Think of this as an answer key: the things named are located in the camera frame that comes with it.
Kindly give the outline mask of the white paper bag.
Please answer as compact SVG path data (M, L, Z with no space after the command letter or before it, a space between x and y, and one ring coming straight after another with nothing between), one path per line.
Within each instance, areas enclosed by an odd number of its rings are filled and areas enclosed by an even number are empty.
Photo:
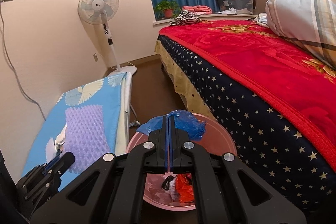
M61 133L56 137L56 139L49 139L45 147L46 162L50 162L53 158L62 153L63 145L66 141L66 129L67 125L65 124Z

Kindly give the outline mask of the purple bubble wrap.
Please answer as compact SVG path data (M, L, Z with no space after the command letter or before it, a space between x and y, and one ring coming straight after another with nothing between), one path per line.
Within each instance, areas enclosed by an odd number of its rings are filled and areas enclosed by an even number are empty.
M66 124L63 148L75 156L70 173L82 173L102 155L110 152L101 105L69 107L66 110Z

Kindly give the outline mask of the orange plastic bag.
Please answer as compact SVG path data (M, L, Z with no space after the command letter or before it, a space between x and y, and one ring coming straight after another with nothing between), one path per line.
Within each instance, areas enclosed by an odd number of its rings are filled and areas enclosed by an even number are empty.
M191 203L194 202L193 182L190 173L177 174L175 177L175 191L178 194L179 202Z

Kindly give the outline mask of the blue plastic bag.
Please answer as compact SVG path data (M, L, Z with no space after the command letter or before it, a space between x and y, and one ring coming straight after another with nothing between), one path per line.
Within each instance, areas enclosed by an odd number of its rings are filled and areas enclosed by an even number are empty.
M173 117L175 128L187 132L190 140L200 141L206 132L206 123L198 121L194 114L186 110L174 110L169 114L151 118L148 122L140 125L137 132L149 136L152 131L163 128L164 117L167 119Z

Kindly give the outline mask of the white tissue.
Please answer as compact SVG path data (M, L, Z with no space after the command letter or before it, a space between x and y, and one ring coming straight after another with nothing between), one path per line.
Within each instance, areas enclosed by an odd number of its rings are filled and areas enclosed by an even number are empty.
M179 194L176 190L176 178L175 177L169 181L168 192L173 201L177 201L179 199Z

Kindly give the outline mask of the black floral cloth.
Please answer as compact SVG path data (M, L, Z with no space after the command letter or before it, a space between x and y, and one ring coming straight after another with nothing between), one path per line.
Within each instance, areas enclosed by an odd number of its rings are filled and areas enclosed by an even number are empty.
M163 181L161 188L165 191L168 191L170 189L170 182L173 181L174 176L170 175L167 176L167 178L165 178L165 180Z

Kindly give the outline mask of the pink trash bin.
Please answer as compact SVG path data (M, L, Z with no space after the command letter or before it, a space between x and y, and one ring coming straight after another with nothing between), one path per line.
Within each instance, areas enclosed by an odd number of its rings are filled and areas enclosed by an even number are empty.
M194 114L195 118L201 123L205 123L205 133L202 139L196 143L203 146L209 153L221 156L225 152L237 154L235 143L228 131L213 119L201 115ZM135 146L148 141L149 130L145 129L146 125L142 124L136 129L136 133L131 138L126 151L130 152ZM148 174L146 177L145 190L143 200L160 209L169 211L190 211L195 209L195 202L181 202L177 192L171 193L170 190L164 190L163 182L169 177L175 177L177 174L171 172L171 168L167 167L164 174Z

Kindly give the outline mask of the navy star bedsheet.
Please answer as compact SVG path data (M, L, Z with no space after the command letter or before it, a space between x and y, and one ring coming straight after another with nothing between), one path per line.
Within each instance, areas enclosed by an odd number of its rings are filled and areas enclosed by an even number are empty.
M155 45L187 110L214 118L238 157L307 217L335 215L335 172L315 145L256 93L160 35Z

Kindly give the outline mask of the red blanket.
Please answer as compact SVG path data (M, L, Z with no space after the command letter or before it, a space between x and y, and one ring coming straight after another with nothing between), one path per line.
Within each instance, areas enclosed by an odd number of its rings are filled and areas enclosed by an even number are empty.
M167 36L256 93L311 141L335 170L335 74L249 20L167 26Z

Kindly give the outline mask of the white standing fan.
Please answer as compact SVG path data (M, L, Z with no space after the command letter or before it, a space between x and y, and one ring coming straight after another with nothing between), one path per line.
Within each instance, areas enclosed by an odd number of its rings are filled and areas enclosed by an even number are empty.
M126 72L133 76L137 72L137 67L134 65L120 66L114 49L112 34L108 26L108 21L116 15L118 8L119 0L79 0L77 13L80 19L88 24L102 25L104 36L116 61L117 68L111 74L115 75L118 72Z

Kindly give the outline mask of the striped clothing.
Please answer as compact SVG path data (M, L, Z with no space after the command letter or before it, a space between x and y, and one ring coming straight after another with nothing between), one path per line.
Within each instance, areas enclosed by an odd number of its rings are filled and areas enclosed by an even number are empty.
M174 18L174 20L170 23L170 26L185 26L189 24L200 23L202 20L196 13L183 10L179 13L179 15Z

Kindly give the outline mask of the pink folded clothing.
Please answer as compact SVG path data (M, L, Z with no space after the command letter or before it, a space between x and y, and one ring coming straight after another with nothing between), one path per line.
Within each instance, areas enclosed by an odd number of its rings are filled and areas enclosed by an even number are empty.
M182 10L193 12L197 15L209 15L213 13L213 10L209 6L203 6L203 5L183 6Z

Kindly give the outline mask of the plaid pillow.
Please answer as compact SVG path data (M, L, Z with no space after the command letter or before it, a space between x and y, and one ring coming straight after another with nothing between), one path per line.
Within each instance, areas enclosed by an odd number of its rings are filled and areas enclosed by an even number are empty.
M335 3L331 0L268 0L268 27L335 69Z

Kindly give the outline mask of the clear storage box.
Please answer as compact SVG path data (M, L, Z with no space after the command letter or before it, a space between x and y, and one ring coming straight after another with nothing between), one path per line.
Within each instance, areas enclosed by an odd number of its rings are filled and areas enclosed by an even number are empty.
M253 0L217 0L220 11L235 9L237 14L253 14Z

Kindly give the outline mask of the white wall socket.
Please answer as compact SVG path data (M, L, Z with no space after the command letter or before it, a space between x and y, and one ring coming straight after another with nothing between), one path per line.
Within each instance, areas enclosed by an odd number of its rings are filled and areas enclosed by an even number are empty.
M95 54L93 54L93 58L94 58L95 62L97 62L97 61L98 61L98 57L97 57L97 54L96 54L96 53L95 53Z

